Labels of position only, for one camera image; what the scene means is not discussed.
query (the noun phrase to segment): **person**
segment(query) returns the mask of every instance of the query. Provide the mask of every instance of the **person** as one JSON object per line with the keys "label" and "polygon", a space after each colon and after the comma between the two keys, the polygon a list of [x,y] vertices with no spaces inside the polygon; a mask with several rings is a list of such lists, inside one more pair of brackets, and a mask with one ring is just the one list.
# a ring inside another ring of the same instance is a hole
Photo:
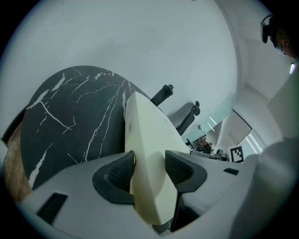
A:
{"label": "person", "polygon": [[[270,17],[269,24],[264,23],[265,19]],[[272,41],[274,47],[279,53],[289,56],[295,60],[298,60],[298,51],[295,45],[290,40],[289,35],[274,15],[266,16],[261,22],[261,37],[264,43],[267,43],[268,37]]]}

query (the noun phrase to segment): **white vein pattern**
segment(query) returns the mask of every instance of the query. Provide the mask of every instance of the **white vein pattern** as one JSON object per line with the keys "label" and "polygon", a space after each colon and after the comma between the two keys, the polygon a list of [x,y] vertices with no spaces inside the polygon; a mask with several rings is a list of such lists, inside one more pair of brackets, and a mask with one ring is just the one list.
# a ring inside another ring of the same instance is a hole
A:
{"label": "white vein pattern", "polygon": [[40,101],[40,103],[43,105],[45,111],[49,114],[49,116],[51,116],[54,120],[56,120],[58,123],[60,123],[63,127],[72,130],[71,128],[69,128],[68,126],[65,126],[63,123],[61,123],[58,119],[56,119],[46,108],[46,106],[44,105],[44,103],[42,101]]}
{"label": "white vein pattern", "polygon": [[92,143],[94,137],[97,135],[98,130],[99,130],[99,128],[101,127],[101,125],[102,125],[102,123],[103,123],[103,121],[104,121],[104,119],[105,119],[105,117],[106,117],[106,113],[107,113],[107,111],[109,110],[110,105],[111,105],[112,102],[113,102],[113,99],[116,97],[116,95],[117,95],[118,92],[119,92],[119,89],[123,86],[123,84],[124,84],[124,82],[123,82],[122,85],[118,88],[118,90],[116,91],[115,95],[113,95],[113,96],[107,101],[107,103],[109,102],[109,105],[108,105],[108,107],[107,107],[107,109],[106,109],[106,111],[105,111],[105,114],[104,114],[104,116],[103,116],[103,119],[102,119],[100,125],[94,130],[93,135],[92,135],[91,139],[89,140],[89,143],[88,143],[88,146],[87,146],[87,150],[86,150],[86,152],[85,152],[85,162],[87,162],[87,156],[88,156],[88,151],[89,151],[90,144]]}
{"label": "white vein pattern", "polygon": [[73,116],[73,121],[74,121],[74,124],[70,126],[70,129],[71,129],[71,127],[73,127],[73,126],[76,125],[76,123],[75,123],[75,116]]}
{"label": "white vein pattern", "polygon": [[74,78],[71,78],[71,79],[69,79],[69,80],[67,80],[66,82],[64,82],[61,86],[63,86],[63,85],[65,85],[65,84],[67,84],[69,81],[71,81],[71,80],[73,80],[73,79],[76,79],[77,77],[78,77],[79,75],[77,75],[76,77],[74,77]]}
{"label": "white vein pattern", "polygon": [[129,86],[129,88],[130,88],[129,91],[130,91],[130,93],[131,93],[131,95],[132,95],[132,91],[131,91],[131,90],[134,89],[134,88],[132,88],[132,86],[131,86],[131,84],[130,84],[130,82],[129,82],[128,80],[127,80],[127,82],[128,82],[128,86]]}
{"label": "white vein pattern", "polygon": [[69,157],[71,157],[77,164],[79,164],[72,156],[70,156],[70,154],[69,153],[67,153],[67,155],[69,156]]}
{"label": "white vein pattern", "polygon": [[125,83],[125,81],[123,81],[122,85],[121,85],[120,87],[118,87],[118,90],[117,90],[117,92],[116,92],[116,100],[115,100],[115,103],[114,103],[114,106],[113,106],[112,110],[110,111],[110,115],[109,115],[109,119],[108,119],[107,129],[106,129],[106,132],[105,132],[105,135],[104,135],[102,144],[101,144],[100,154],[99,154],[98,158],[100,158],[100,155],[101,155],[101,153],[102,153],[103,143],[104,143],[104,140],[105,140],[105,138],[106,138],[106,134],[107,134],[107,132],[108,132],[108,128],[109,128],[109,122],[110,122],[110,118],[111,118],[111,113],[112,113],[112,111],[113,111],[113,109],[114,109],[114,107],[115,107],[115,105],[116,105],[116,102],[117,102],[117,99],[118,99],[118,94],[119,94],[119,92],[120,92],[120,88],[123,86],[124,83]]}
{"label": "white vein pattern", "polygon": [[101,76],[101,73],[98,73],[98,74],[94,77],[94,80],[92,80],[91,82],[97,80],[100,76]]}
{"label": "white vein pattern", "polygon": [[[45,104],[45,105],[46,105],[46,104]],[[49,108],[50,108],[50,106],[47,107],[47,109],[49,109]],[[46,114],[46,113],[47,113],[47,112],[45,112],[45,114]]]}
{"label": "white vein pattern", "polygon": [[60,90],[60,89],[56,90],[55,93],[51,96],[50,99],[52,99],[52,98],[57,94],[57,92],[58,92],[59,90]]}
{"label": "white vein pattern", "polygon": [[46,117],[42,120],[42,122],[39,124],[39,127],[42,125],[42,123],[46,120],[46,118],[47,118],[47,115],[46,115]]}
{"label": "white vein pattern", "polygon": [[41,100],[44,98],[44,96],[48,93],[49,90],[44,91],[43,93],[41,93],[41,95],[37,98],[37,100],[29,107],[27,107],[28,109],[31,109],[32,107],[36,106],[38,103],[41,102]]}
{"label": "white vein pattern", "polygon": [[78,72],[80,75],[82,75],[81,73],[80,73],[80,71],[78,71],[78,70],[76,70],[75,68],[73,68],[76,72]]}
{"label": "white vein pattern", "polygon": [[61,78],[61,80],[54,86],[54,88],[51,90],[51,91],[54,91],[54,90],[57,90],[59,87],[60,87],[60,85],[63,83],[63,81],[65,80],[65,74],[64,73],[62,73],[62,78]]}
{"label": "white vein pattern", "polygon": [[66,86],[75,86],[75,85],[80,85],[80,83],[77,83],[77,84],[67,84]]}
{"label": "white vein pattern", "polygon": [[85,82],[83,82],[83,83],[81,83],[75,90],[77,90],[81,85],[83,85]]}
{"label": "white vein pattern", "polygon": [[43,164],[43,161],[46,157],[47,151],[48,149],[51,147],[52,144],[50,144],[50,146],[46,149],[46,151],[43,153],[43,157],[41,158],[41,160],[37,163],[36,168],[31,172],[30,176],[29,176],[29,184],[31,187],[33,187],[33,184],[36,180],[36,177],[39,173],[39,168],[41,167],[41,165]]}
{"label": "white vein pattern", "polygon": [[101,89],[99,89],[99,90],[96,90],[96,91],[94,91],[94,92],[87,92],[87,93],[85,93],[85,94],[83,94],[83,95],[80,95],[79,98],[78,98],[78,100],[77,100],[77,104],[78,104],[78,102],[79,102],[79,100],[80,100],[80,98],[81,98],[82,96],[87,95],[87,94],[93,94],[93,93],[95,93],[95,92],[101,91],[101,90],[103,90],[104,88],[106,88],[106,87],[108,87],[108,86],[111,86],[111,85],[113,85],[113,84],[106,85],[106,86],[104,86],[103,88],[101,88]]}
{"label": "white vein pattern", "polygon": [[123,119],[126,121],[126,91],[122,94]]}

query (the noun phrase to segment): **black marble surface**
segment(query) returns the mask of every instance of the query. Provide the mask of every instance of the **black marble surface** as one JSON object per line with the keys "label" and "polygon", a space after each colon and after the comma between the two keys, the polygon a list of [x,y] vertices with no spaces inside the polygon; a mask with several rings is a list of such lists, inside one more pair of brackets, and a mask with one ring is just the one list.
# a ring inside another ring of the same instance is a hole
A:
{"label": "black marble surface", "polygon": [[21,132],[31,187],[68,166],[124,152],[125,103],[134,91],[145,95],[94,66],[70,67],[47,79],[28,104]]}

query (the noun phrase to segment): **black rectangular slot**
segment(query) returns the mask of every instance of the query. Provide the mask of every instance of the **black rectangular slot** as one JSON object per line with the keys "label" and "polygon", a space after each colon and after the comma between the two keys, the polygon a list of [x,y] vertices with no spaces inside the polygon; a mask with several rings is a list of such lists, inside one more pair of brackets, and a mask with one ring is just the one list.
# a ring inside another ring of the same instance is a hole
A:
{"label": "black rectangular slot", "polygon": [[225,170],[223,170],[224,172],[227,172],[229,174],[233,174],[233,175],[237,175],[239,173],[239,170],[236,170],[236,169],[230,169],[230,168],[227,168]]}
{"label": "black rectangular slot", "polygon": [[47,223],[52,224],[63,204],[65,203],[67,197],[68,196],[64,194],[53,193],[37,213],[38,216],[45,220]]}

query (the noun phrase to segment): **white wall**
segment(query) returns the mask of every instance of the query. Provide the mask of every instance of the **white wall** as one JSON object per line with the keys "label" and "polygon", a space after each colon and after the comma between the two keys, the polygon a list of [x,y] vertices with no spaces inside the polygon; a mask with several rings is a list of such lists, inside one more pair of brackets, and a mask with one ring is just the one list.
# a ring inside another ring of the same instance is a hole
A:
{"label": "white wall", "polygon": [[235,112],[231,111],[222,121],[217,144],[222,143],[228,135],[230,135],[235,144],[238,144],[250,131],[251,128],[244,122],[244,120],[242,120]]}
{"label": "white wall", "polygon": [[296,66],[295,72],[267,104],[286,138],[299,136],[299,69],[298,64]]}
{"label": "white wall", "polygon": [[234,109],[258,133],[266,146],[281,140],[282,134],[267,108],[266,99],[251,87],[245,85],[238,93]]}
{"label": "white wall", "polygon": [[237,82],[232,37],[210,0],[44,0],[1,63],[0,135],[48,77],[75,65],[112,70],[150,97],[173,84],[165,114],[198,100],[204,117]]}
{"label": "white wall", "polygon": [[271,99],[290,75],[292,59],[279,54],[273,44],[247,40],[249,77],[247,84]]}
{"label": "white wall", "polygon": [[230,26],[242,83],[271,99],[288,79],[292,59],[261,39],[260,22],[271,12],[257,0],[215,0]]}

